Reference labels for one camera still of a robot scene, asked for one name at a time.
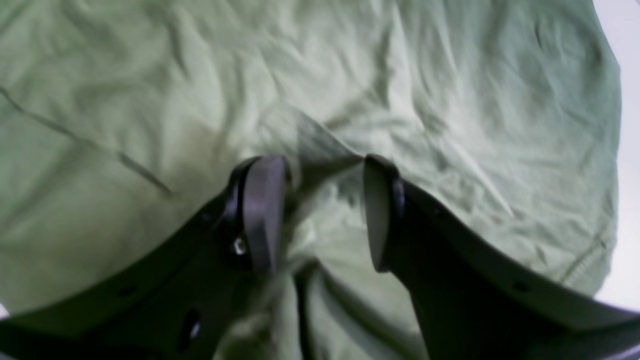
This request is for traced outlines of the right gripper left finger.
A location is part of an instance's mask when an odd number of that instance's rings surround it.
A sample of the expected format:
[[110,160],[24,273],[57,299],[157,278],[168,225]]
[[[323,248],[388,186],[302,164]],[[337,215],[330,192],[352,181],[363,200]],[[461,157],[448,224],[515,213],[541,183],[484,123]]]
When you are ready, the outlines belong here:
[[238,164],[167,241],[70,298],[1,321],[3,360],[210,360],[278,264],[288,164]]

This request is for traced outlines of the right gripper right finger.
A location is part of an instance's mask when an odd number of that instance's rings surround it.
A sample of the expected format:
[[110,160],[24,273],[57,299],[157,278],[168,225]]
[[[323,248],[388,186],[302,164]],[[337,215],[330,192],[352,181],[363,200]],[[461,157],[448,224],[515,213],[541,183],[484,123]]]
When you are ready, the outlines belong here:
[[431,360],[637,360],[636,311],[527,269],[370,153],[366,232],[377,272],[409,292]]

